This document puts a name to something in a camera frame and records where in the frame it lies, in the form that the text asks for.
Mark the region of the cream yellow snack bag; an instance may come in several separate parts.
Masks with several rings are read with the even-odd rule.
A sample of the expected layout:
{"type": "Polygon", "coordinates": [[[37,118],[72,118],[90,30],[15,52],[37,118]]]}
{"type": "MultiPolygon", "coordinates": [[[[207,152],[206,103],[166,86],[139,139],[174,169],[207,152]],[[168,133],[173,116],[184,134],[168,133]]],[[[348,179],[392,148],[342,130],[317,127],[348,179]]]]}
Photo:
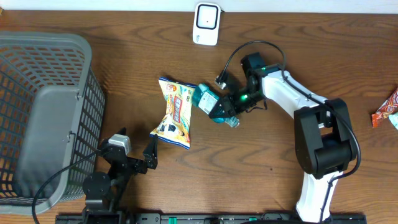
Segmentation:
{"type": "Polygon", "coordinates": [[[190,120],[192,97],[195,88],[191,83],[181,83],[165,77],[159,85],[166,101],[166,112],[160,124],[150,132],[164,142],[190,149],[190,120]]]}

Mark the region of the red snack packet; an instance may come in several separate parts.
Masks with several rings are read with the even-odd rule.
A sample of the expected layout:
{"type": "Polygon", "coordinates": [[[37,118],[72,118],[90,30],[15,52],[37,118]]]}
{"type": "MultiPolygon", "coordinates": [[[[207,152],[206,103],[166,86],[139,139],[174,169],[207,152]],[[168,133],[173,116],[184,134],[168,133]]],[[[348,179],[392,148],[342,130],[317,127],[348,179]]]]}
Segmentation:
{"type": "Polygon", "coordinates": [[[397,90],[371,115],[372,126],[378,127],[381,121],[397,111],[397,90]]]}

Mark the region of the teal blister pack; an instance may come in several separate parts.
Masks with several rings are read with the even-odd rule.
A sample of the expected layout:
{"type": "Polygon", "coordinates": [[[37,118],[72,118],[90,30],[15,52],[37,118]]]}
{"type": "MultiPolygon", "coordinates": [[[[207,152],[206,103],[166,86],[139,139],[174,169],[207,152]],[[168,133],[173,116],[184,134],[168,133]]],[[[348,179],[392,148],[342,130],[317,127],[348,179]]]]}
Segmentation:
{"type": "MultiPolygon", "coordinates": [[[[197,108],[209,114],[210,111],[216,106],[219,96],[213,93],[206,84],[198,84],[192,96],[192,104],[197,108]]],[[[232,128],[239,126],[240,122],[237,117],[231,118],[213,118],[215,123],[226,123],[232,128]]]]}

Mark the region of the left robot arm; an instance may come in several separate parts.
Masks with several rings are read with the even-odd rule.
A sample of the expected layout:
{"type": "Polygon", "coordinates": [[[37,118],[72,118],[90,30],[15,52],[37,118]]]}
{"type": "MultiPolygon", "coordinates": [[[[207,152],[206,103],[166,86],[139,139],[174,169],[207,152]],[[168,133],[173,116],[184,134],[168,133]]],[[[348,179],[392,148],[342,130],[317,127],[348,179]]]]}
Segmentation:
{"type": "Polygon", "coordinates": [[[126,128],[103,140],[98,155],[110,164],[110,168],[107,172],[93,172],[83,182],[86,195],[83,223],[135,222],[134,217],[120,207],[120,201],[132,177],[156,169],[157,143],[158,135],[152,136],[142,153],[144,158],[136,159],[128,156],[132,147],[126,128]]]}

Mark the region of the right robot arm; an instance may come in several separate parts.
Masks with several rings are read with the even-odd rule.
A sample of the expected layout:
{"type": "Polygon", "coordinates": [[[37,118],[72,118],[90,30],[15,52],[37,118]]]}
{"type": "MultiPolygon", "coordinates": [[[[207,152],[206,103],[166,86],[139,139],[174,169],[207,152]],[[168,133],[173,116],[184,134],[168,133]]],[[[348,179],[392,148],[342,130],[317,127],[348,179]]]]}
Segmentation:
{"type": "Polygon", "coordinates": [[[232,118],[249,112],[259,101],[272,100],[294,120],[294,146],[304,171],[296,211],[305,222],[330,220],[329,206],[338,180],[358,170],[359,142],[354,135],[348,107],[342,99],[316,95],[293,79],[285,64],[266,65],[259,53],[241,59],[246,86],[238,88],[225,70],[216,78],[229,93],[211,109],[210,118],[232,118]]]}

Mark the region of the green orange snack packet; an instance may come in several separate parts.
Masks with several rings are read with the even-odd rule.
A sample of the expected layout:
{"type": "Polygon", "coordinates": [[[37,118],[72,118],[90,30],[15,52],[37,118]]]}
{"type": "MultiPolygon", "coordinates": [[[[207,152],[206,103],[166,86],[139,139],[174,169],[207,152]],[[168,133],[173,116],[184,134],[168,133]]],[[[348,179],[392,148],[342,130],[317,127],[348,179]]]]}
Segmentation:
{"type": "Polygon", "coordinates": [[[392,123],[392,125],[398,129],[398,112],[391,114],[388,116],[390,122],[392,123]]]}

